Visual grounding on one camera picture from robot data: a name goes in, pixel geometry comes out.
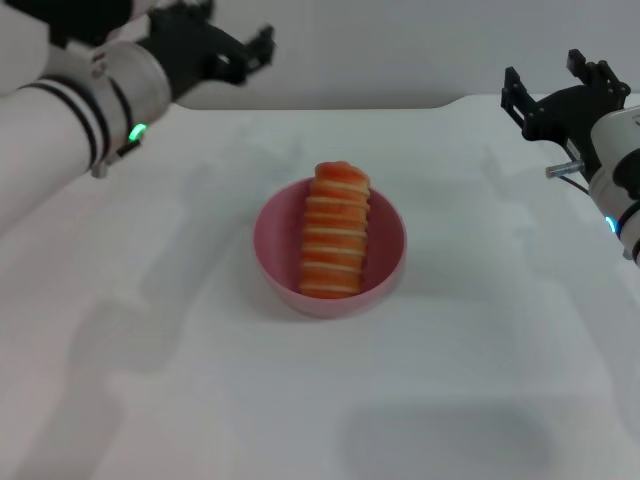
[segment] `orange food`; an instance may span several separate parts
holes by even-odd
[[[347,162],[321,163],[307,198],[300,292],[315,298],[357,295],[367,251],[369,177]]]

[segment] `blue light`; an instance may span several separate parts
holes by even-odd
[[[613,218],[611,217],[604,217],[605,222],[607,222],[607,224],[609,225],[609,228],[611,229],[611,231],[613,233],[616,233],[616,230],[618,229],[616,226],[616,222]]]

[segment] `white table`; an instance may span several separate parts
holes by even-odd
[[[42,205],[0,244],[0,478],[639,478],[640,272],[498,103],[176,107]],[[251,227],[337,159],[398,207],[407,271],[319,322]]]

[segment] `pink bowl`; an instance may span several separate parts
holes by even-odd
[[[363,293],[339,300],[301,295],[299,252],[311,181],[308,178],[289,185],[267,201],[256,221],[253,247],[262,273],[287,304],[313,317],[340,317],[370,306],[395,286],[403,270],[407,235],[389,200],[371,189]]]

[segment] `green led light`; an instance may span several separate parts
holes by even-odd
[[[144,123],[139,123],[133,127],[133,130],[131,130],[131,133],[129,134],[129,141],[135,142],[136,140],[140,140],[140,137],[142,137],[142,134],[146,129],[147,126]]]

